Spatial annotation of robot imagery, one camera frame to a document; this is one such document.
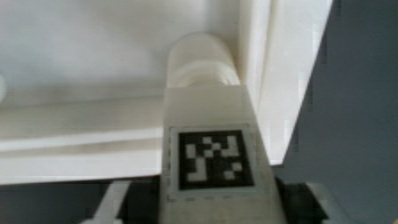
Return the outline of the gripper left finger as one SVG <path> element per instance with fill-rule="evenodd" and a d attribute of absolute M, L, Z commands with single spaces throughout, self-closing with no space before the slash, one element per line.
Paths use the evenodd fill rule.
<path fill-rule="evenodd" d="M 81 224 L 157 224 L 157 179 L 115 180 Z"/>

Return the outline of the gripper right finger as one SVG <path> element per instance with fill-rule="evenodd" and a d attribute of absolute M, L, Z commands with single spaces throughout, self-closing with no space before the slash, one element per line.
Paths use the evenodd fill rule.
<path fill-rule="evenodd" d="M 287 224 L 344 224 L 344 212 L 324 186 L 275 181 Z"/>

